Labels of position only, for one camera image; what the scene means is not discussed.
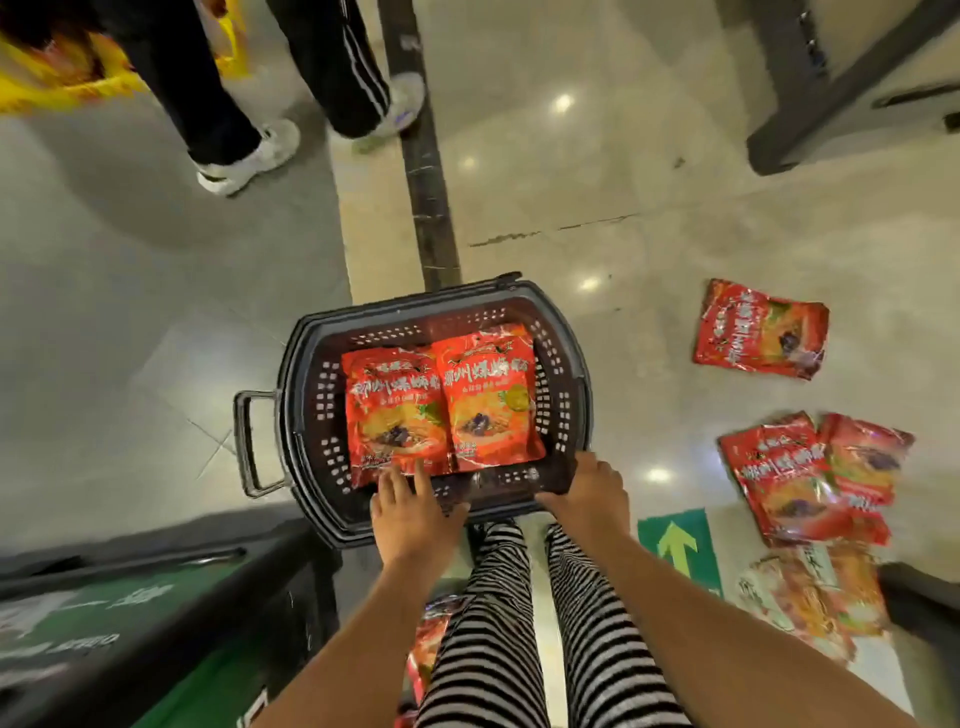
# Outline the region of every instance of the white sneaker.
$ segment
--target white sneaker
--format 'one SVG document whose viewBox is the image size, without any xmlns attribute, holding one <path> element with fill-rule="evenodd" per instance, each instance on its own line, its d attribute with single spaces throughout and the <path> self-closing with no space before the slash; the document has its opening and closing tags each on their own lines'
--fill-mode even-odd
<svg viewBox="0 0 960 728">
<path fill-rule="evenodd" d="M 235 195 L 261 172 L 288 162 L 300 146 L 300 130 L 288 119 L 263 126 L 260 135 L 260 145 L 248 157 L 233 164 L 198 164 L 200 186 L 221 197 Z"/>
<path fill-rule="evenodd" d="M 390 80 L 390 108 L 376 129 L 362 138 L 384 138 L 399 134 L 420 116 L 426 99 L 426 84 L 419 73 L 398 73 Z"/>
</svg>

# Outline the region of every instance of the shopping basket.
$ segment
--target shopping basket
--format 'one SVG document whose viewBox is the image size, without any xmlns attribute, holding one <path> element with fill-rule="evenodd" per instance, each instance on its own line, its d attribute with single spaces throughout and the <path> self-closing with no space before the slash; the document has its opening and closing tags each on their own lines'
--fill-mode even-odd
<svg viewBox="0 0 960 728">
<path fill-rule="evenodd" d="M 593 421 L 587 364 L 563 314 L 520 273 L 434 293 L 305 316 L 297 323 L 273 392 L 239 392 L 233 400 L 240 478 L 249 497 L 289 487 L 305 516 L 332 546 L 372 542 L 374 486 L 350 487 L 345 352 L 430 344 L 487 326 L 524 324 L 537 355 L 535 421 L 547 455 L 536 462 L 433 478 L 444 507 L 471 504 L 472 522 L 538 510 L 537 491 L 565 493 L 576 450 L 589 446 Z M 252 450 L 250 405 L 273 400 L 276 443 L 285 476 L 265 485 Z"/>
</svg>

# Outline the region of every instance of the hand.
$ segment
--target hand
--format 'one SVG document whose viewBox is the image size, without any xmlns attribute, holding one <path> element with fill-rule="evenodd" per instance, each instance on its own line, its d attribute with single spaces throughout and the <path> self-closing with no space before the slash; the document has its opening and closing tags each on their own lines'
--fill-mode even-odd
<svg viewBox="0 0 960 728">
<path fill-rule="evenodd" d="M 592 452 L 577 453 L 577 473 L 565 496 L 537 493 L 537 501 L 595 562 L 603 546 L 630 536 L 630 498 L 623 478 Z"/>
<path fill-rule="evenodd" d="M 383 471 L 370 511 L 383 570 L 404 570 L 429 592 L 453 559 L 470 506 L 460 503 L 445 516 L 421 460 L 415 473 L 412 493 L 400 468 Z"/>
</svg>

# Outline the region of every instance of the red noodle package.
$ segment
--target red noodle package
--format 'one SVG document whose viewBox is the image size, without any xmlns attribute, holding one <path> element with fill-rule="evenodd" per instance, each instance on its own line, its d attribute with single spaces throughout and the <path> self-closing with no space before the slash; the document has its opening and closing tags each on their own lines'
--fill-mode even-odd
<svg viewBox="0 0 960 728">
<path fill-rule="evenodd" d="M 413 649 L 407 655 L 407 675 L 418 705 L 430 689 L 433 666 L 437 664 L 437 653 L 440 652 L 446 628 L 466 599 L 461 595 L 448 595 L 426 605 L 414 637 Z"/>
<path fill-rule="evenodd" d="M 824 418 L 821 437 L 833 482 L 861 519 L 865 541 L 886 545 L 890 528 L 882 509 L 894 501 L 894 486 L 914 436 L 846 415 Z"/>
<path fill-rule="evenodd" d="M 476 471 L 539 460 L 534 427 L 536 358 L 520 324 L 505 324 L 433 345 L 444 379 L 457 467 Z"/>
<path fill-rule="evenodd" d="M 693 360 L 698 364 L 813 378 L 824 359 L 829 310 L 775 299 L 728 280 L 710 282 Z"/>
<path fill-rule="evenodd" d="M 363 349 L 343 356 L 347 434 L 354 488 L 396 463 L 407 475 L 450 473 L 444 393 L 429 349 Z"/>
<path fill-rule="evenodd" d="M 827 480 L 827 448 L 805 412 L 725 435 L 720 448 L 768 544 L 851 534 L 850 508 Z"/>
</svg>

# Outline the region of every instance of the yellow bag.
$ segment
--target yellow bag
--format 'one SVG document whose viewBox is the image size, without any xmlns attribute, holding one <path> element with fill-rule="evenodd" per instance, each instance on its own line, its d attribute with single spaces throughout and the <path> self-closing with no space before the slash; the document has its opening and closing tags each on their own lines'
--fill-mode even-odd
<svg viewBox="0 0 960 728">
<path fill-rule="evenodd" d="M 225 78 L 248 73 L 244 25 L 238 4 L 239 0 L 226 0 L 227 13 L 220 18 L 209 12 L 204 17 L 205 11 L 198 7 L 204 30 L 217 54 L 217 67 Z M 103 63 L 105 78 L 90 83 L 55 85 L 51 83 L 49 66 L 0 36 L 0 113 L 73 109 L 109 96 L 146 90 L 116 43 L 97 35 L 91 35 L 90 40 Z"/>
</svg>

